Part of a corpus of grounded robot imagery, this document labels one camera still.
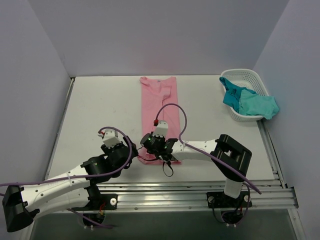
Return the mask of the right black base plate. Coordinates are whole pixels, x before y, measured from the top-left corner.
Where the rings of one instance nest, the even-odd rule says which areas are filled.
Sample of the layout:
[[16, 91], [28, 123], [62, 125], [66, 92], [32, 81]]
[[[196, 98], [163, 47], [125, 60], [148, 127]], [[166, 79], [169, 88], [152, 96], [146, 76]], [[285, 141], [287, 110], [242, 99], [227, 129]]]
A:
[[225, 195], [223, 191], [207, 192], [207, 205], [212, 209], [245, 208], [248, 205], [248, 191], [241, 191], [237, 198]]

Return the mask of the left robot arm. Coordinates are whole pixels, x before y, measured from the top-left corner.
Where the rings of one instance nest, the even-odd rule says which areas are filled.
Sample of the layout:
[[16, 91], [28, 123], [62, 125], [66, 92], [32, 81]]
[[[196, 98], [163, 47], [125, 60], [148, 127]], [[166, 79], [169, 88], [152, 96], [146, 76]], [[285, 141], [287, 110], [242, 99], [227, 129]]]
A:
[[44, 213], [44, 205], [53, 209], [51, 200], [77, 189], [84, 189], [83, 204], [95, 210], [102, 201], [97, 184], [120, 176], [138, 155], [136, 145], [127, 137], [115, 144], [105, 143], [103, 154], [91, 157], [72, 170], [40, 183], [8, 185], [2, 200], [6, 229], [9, 233], [28, 227], [36, 216]]

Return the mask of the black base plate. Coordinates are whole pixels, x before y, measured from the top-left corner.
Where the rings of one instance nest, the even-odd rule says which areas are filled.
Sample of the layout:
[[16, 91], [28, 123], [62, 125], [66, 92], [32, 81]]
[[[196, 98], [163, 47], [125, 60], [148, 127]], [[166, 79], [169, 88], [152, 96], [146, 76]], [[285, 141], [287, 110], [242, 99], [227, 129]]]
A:
[[223, 191], [207, 192], [207, 205], [212, 209], [245, 208], [248, 205], [248, 191], [241, 191], [237, 198], [225, 195]]
[[114, 193], [101, 194], [100, 196], [87, 197], [88, 203], [85, 206], [72, 207], [75, 211], [104, 211], [116, 210], [118, 204], [118, 195]]

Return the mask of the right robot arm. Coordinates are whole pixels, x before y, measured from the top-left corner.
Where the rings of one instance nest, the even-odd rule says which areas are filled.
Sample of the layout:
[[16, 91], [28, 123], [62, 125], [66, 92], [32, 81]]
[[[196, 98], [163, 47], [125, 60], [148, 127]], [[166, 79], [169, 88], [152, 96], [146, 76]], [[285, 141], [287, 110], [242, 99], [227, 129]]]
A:
[[172, 163], [183, 160], [212, 161], [226, 177], [222, 193], [223, 203], [234, 206], [240, 201], [240, 193], [249, 169], [252, 152], [227, 134], [218, 139], [180, 142], [176, 138], [165, 139], [147, 133], [140, 141], [147, 153]]

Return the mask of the pink t shirt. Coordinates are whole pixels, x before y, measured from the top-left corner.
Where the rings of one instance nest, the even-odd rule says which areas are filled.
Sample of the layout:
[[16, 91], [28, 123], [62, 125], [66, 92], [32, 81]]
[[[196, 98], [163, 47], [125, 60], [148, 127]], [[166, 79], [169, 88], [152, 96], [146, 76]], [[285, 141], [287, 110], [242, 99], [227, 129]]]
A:
[[166, 104], [178, 103], [177, 80], [175, 77], [167, 79], [140, 78], [141, 84], [141, 122], [142, 134], [151, 133], [154, 127], [154, 120], [164, 120], [168, 124], [167, 138], [177, 138], [181, 132], [179, 109], [176, 106], [167, 106], [163, 110], [160, 108]]

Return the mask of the teal t shirt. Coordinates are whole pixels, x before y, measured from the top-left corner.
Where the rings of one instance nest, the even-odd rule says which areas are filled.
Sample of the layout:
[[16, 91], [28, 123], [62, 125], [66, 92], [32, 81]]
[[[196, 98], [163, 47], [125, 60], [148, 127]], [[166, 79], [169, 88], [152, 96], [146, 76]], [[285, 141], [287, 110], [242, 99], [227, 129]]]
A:
[[263, 116], [270, 120], [279, 112], [273, 96], [258, 95], [246, 87], [240, 87], [221, 76], [220, 83], [225, 88], [223, 103], [243, 116]]

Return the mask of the aluminium mounting rail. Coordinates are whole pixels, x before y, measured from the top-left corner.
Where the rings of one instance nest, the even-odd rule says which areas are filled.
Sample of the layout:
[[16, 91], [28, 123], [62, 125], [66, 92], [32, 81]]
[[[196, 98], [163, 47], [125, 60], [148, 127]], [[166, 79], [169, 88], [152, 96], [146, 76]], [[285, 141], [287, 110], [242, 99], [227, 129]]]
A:
[[[261, 193], [251, 190], [252, 210], [296, 209], [298, 201], [292, 188], [276, 180], [258, 180]], [[208, 210], [207, 193], [221, 192], [222, 181], [164, 183], [102, 183], [102, 194], [118, 196], [117, 212], [191, 212]]]

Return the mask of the white plastic basket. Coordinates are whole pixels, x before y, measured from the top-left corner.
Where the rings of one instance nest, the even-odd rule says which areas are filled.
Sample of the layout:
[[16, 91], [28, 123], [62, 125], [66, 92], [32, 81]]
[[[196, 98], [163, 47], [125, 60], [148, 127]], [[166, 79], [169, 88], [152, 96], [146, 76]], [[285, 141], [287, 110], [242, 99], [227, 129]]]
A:
[[[228, 69], [221, 73], [221, 77], [228, 79], [232, 84], [238, 87], [245, 87], [255, 91], [260, 96], [269, 96], [269, 93], [264, 86], [260, 76], [251, 69], [236, 68]], [[232, 107], [229, 107], [231, 118], [236, 122], [256, 122], [262, 120], [261, 115], [241, 115], [237, 113]]]

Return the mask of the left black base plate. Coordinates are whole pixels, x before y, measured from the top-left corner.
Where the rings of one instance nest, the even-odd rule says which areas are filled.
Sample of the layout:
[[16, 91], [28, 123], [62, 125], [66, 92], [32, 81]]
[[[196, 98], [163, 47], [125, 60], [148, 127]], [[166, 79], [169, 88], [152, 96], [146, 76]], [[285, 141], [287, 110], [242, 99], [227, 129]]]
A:
[[116, 210], [118, 204], [118, 195], [114, 193], [101, 194], [100, 196], [87, 197], [88, 203], [85, 206], [72, 207], [75, 211], [104, 211]]

